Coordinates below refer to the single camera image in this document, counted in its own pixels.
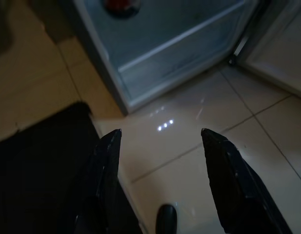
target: white floor tile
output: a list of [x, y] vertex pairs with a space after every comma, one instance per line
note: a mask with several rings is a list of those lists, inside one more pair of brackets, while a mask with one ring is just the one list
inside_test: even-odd
[[257, 117], [301, 176], [301, 100], [290, 97]]
[[78, 100], [78, 93], [66, 70], [0, 100], [0, 140]]
[[65, 68], [42, 24], [23, 1], [6, 12], [11, 45], [0, 54], [0, 99]]
[[122, 117], [119, 107], [88, 59], [69, 69], [78, 92], [91, 108], [94, 119]]
[[[301, 180], [252, 118], [226, 136], [261, 176], [293, 234], [301, 234]], [[154, 234], [163, 203], [177, 206], [180, 234], [224, 233], [209, 187], [203, 147], [128, 186], [138, 214]]]
[[251, 116], [219, 72], [167, 96], [124, 120], [99, 122], [103, 134], [122, 128], [120, 171], [129, 181], [196, 147], [203, 127], [220, 132]]
[[229, 66], [220, 67], [220, 71], [242, 96], [253, 113], [257, 113], [290, 95], [246, 71]]
[[68, 66], [73, 66], [87, 59], [87, 55], [76, 37], [62, 41], [58, 47]]

